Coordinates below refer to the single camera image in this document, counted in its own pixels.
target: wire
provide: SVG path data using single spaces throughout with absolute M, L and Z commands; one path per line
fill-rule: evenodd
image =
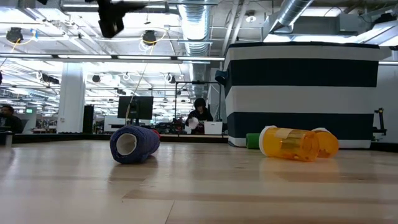
M 155 45 L 152 46 L 152 49 L 150 50 L 149 55 L 152 55 L 152 52 L 154 51 L 154 48 L 155 48 Z M 129 117 L 129 113 L 130 113 L 130 104 L 132 103 L 132 100 L 133 100 L 133 98 L 134 98 L 134 95 L 136 94 L 136 91 L 137 91 L 137 89 L 138 89 L 138 86 L 139 86 L 139 84 L 140 84 L 140 82 L 141 82 L 141 80 L 142 80 L 142 78 L 143 78 L 143 76 L 144 76 L 144 74 L 145 74 L 145 71 L 147 70 L 147 66 L 148 66 L 148 63 L 145 64 L 144 70 L 142 71 L 142 74 L 141 74 L 141 76 L 139 77 L 139 80 L 138 80 L 136 89 L 134 90 L 134 92 L 133 92 L 132 95 L 131 95 L 131 99 L 130 99 L 129 106 L 127 106 L 126 118 L 125 118 L 125 120 L 124 120 L 124 124 L 125 124 L 125 125 L 127 125 L 127 119 L 128 119 L 128 117 Z
M 329 10 L 327 10 L 327 12 L 323 15 L 323 17 L 325 17 L 325 16 L 328 14 L 328 12 L 330 12 L 333 8 L 337 8 L 337 9 L 340 10 L 341 13 L 343 13 L 343 10 L 341 10 L 340 7 L 338 7 L 338 6 L 332 6 Z
M 359 15 L 359 17 L 360 17 L 364 22 L 367 22 L 367 23 L 369 23 L 369 24 L 372 24 L 372 22 L 366 21 L 366 19 L 365 19 L 362 15 Z
M 21 40 L 21 38 L 19 38 L 19 39 L 17 40 L 17 42 L 16 42 L 16 43 L 14 44 L 14 46 L 12 47 L 10 53 L 12 53 L 12 52 L 14 51 L 15 47 L 17 47 L 17 44 L 18 44 L 18 42 L 19 42 L 20 40 Z
M 2 67 L 2 65 L 4 65 L 4 62 L 6 62 L 7 59 L 8 58 L 6 58 L 6 59 L 4 59 L 4 61 L 2 61 L 1 65 L 0 65 L 0 68 Z

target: white column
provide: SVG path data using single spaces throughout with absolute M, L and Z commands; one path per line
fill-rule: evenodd
M 64 63 L 57 132 L 83 131 L 86 77 L 81 63 Z
M 217 68 L 210 69 L 210 81 L 215 82 Z M 208 104 L 210 104 L 210 113 L 215 119 L 218 116 L 218 110 L 221 110 L 221 119 L 226 123 L 226 110 L 225 110 L 225 93 L 224 86 L 217 84 L 209 85 L 209 91 L 207 96 Z

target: fluorescent light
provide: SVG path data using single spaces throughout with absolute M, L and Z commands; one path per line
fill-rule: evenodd
M 263 42 L 290 42 L 292 41 L 289 36 L 268 34 Z
M 204 61 L 217 61 L 223 62 L 225 58 L 223 57 L 177 57 L 178 60 L 204 60 Z
M 392 65 L 392 66 L 397 66 L 398 61 L 380 61 L 379 65 Z
M 13 57 L 13 58 L 52 58 L 51 55 L 46 55 L 46 54 L 0 54 L 0 57 Z
M 296 35 L 293 41 L 297 42 L 309 42 L 309 41 L 321 41 L 331 43 L 346 43 L 347 38 L 339 35 Z
M 171 57 L 168 56 L 133 56 L 133 55 L 125 55 L 118 56 L 119 59 L 135 59 L 135 60 L 171 60 Z
M 177 40 L 179 44 L 189 44 L 189 43 L 199 43 L 199 44 L 212 44 L 213 41 L 211 40 Z
M 110 55 L 58 55 L 59 58 L 112 59 Z
M 64 4 L 63 7 L 92 7 L 92 8 L 98 8 L 97 4 Z M 164 6 L 146 6 L 145 8 L 149 9 L 164 9 Z

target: white laptop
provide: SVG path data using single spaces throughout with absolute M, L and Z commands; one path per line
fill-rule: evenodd
M 221 121 L 205 121 L 205 134 L 222 134 L 223 122 Z

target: white label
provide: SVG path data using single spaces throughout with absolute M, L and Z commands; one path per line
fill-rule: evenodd
M 287 136 L 292 131 L 293 131 L 293 129 L 290 129 L 290 128 L 280 128 L 278 131 L 276 131 L 275 137 L 281 138 L 281 139 L 287 139 Z

